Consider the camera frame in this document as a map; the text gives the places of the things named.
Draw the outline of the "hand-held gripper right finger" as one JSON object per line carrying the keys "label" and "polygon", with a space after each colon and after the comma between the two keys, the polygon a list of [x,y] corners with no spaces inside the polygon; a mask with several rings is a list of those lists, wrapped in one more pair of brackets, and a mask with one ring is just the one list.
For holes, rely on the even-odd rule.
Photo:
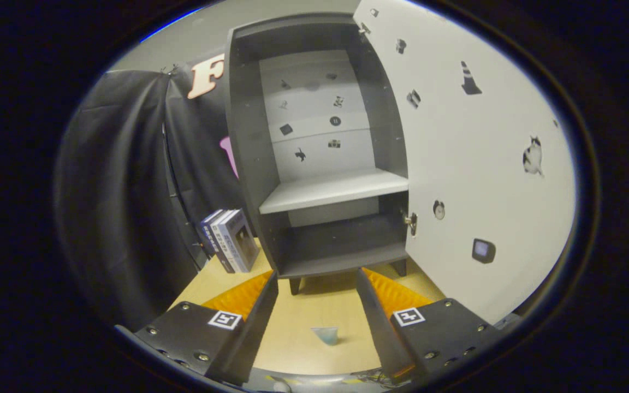
{"label": "hand-held gripper right finger", "polygon": [[505,335],[456,299],[432,301],[370,269],[357,270],[356,289],[382,370],[394,382],[456,378]]}

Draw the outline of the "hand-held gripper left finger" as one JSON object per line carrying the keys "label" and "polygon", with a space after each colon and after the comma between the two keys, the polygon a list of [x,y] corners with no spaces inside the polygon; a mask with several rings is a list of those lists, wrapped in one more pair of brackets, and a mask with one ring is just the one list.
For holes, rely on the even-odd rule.
{"label": "hand-held gripper left finger", "polygon": [[137,331],[115,331],[161,368],[194,385],[244,385],[278,296],[272,271],[201,304],[181,301]]}

